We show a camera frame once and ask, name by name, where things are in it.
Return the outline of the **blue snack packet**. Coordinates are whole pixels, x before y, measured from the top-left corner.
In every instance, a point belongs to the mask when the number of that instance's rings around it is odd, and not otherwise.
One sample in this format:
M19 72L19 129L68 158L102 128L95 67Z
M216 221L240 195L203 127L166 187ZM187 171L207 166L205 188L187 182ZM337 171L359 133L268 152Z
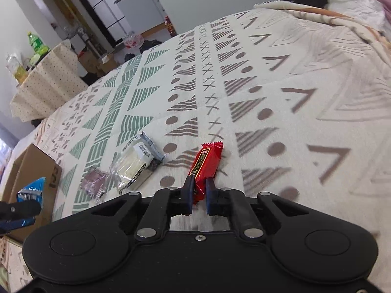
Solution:
M23 187L19 192L17 192L16 202L22 202L26 200L37 200L41 205L41 210L43 209L43 191L44 184L46 182L45 177L38 178L37 180L29 183L27 186Z

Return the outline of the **red chocolate bar wrapper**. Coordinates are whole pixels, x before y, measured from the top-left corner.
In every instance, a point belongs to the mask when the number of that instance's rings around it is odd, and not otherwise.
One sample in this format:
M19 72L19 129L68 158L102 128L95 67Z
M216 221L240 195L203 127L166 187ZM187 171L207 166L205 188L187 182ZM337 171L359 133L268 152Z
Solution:
M198 151L189 176L195 181L193 203L196 204L206 197L206 179L214 178L221 160L223 142L207 142L201 145Z

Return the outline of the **white cake clear package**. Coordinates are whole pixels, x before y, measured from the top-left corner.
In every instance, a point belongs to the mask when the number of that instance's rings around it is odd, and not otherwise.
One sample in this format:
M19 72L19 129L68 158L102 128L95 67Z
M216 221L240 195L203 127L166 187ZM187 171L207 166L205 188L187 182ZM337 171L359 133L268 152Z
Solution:
M166 155L144 132L135 134L110 166L109 186L118 194L137 191L156 169L164 163Z

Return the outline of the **purple snack packet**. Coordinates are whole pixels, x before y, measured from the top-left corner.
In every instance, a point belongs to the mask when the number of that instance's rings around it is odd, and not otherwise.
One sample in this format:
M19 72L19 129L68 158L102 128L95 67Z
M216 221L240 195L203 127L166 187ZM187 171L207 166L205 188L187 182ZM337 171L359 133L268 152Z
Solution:
M98 168L92 167L82 179L80 188L92 199L100 199L107 190L108 174Z

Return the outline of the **brown cardboard box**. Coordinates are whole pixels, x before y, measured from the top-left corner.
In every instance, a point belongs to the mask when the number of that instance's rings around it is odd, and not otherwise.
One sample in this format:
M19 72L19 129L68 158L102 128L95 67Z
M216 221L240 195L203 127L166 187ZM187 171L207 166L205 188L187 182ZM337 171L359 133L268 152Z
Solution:
M2 200L8 203L35 200L41 210L33 218L13 222L15 229L8 234L11 239L23 243L34 230L52 221L61 173L62 168L53 158L34 144L15 159L5 181Z

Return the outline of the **patterned bed blanket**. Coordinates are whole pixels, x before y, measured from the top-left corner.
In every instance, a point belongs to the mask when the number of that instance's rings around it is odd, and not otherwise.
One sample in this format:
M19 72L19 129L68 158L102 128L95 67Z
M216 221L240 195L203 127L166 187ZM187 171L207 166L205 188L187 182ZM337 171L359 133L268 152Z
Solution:
M202 24L100 78L23 138L62 168L53 219L95 202L80 188L137 133L165 160L139 190L183 184L223 142L220 187L271 192L369 230L370 281L390 291L390 42L351 16L285 1Z

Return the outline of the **clear bottle yellow liquid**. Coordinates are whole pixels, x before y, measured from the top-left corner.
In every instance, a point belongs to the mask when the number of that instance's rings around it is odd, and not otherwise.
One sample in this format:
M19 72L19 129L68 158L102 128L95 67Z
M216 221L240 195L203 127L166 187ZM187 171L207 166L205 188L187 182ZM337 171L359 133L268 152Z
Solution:
M12 76L18 81L19 84L22 84L28 76L27 71L18 61L17 57L8 55L6 59L6 67Z

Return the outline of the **table with dotted cloth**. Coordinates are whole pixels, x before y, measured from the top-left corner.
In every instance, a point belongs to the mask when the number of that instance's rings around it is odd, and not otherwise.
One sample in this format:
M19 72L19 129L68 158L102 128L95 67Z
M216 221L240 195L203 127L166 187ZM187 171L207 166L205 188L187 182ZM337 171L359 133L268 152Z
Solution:
M10 103L12 117L22 122L49 117L87 89L79 76L80 64L69 40L55 46L31 70Z

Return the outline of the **green soda bottle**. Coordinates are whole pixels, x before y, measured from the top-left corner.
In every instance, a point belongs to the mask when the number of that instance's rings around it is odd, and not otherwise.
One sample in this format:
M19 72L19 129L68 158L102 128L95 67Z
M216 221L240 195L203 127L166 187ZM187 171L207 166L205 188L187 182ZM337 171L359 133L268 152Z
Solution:
M27 34L29 38L29 45L34 50L35 54L43 56L50 51L49 47L43 43L38 35L35 35L32 32L28 32Z

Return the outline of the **small cardboard box on floor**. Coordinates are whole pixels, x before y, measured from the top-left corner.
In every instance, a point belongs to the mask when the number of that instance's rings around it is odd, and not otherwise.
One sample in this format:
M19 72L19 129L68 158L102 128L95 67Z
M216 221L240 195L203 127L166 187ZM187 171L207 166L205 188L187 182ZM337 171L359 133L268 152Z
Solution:
M103 62L101 58L96 58L90 51L81 51L77 55L78 61L89 73L94 73L98 77L102 77L114 69L117 69L119 64L114 60L113 56L108 56L108 60Z

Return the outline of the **black shoes pile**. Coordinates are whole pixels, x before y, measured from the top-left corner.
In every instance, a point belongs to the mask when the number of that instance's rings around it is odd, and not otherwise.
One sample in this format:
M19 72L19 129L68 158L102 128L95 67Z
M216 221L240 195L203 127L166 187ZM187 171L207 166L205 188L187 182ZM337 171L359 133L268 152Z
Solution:
M162 42L160 42L159 40L145 40L141 47L129 49L129 51L125 54L124 61L127 62L135 56L142 54L144 51L147 51L160 44L162 44Z

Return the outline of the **pink white plastic bag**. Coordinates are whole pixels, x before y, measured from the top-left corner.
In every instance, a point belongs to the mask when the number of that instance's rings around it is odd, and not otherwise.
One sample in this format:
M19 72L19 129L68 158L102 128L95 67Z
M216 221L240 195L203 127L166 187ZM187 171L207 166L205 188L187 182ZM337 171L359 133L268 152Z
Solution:
M142 37L142 35L137 34L133 31L128 33L123 38L123 44L128 49L139 48L143 45L143 43L144 43L144 38Z

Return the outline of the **red bottle on floor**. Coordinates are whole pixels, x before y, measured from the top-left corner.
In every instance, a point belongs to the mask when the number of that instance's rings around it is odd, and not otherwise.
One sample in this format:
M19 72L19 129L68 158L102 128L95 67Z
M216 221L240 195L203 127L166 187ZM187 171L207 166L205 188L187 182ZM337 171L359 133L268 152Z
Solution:
M174 28L174 26L173 26L173 24L172 24L172 22L171 22L169 16L165 16L165 18L164 18L164 24L165 24L165 26L166 26L167 31L168 31L169 34L171 35L171 37L177 36L177 32L176 32L176 30L175 30L175 28Z

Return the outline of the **white kitchen cabinet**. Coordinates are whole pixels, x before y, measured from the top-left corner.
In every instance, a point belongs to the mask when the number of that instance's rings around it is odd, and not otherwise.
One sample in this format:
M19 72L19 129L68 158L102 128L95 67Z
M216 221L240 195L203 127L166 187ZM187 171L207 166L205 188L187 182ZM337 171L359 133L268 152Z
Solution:
M115 3L136 33L164 24L166 12L159 0L116 0Z

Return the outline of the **black framed glass door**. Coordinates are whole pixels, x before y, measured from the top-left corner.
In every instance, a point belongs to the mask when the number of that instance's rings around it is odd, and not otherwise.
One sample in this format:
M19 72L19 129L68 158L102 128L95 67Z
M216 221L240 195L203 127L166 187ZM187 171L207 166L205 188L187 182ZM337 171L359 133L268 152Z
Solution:
M116 0L79 0L110 46L116 47L130 31Z

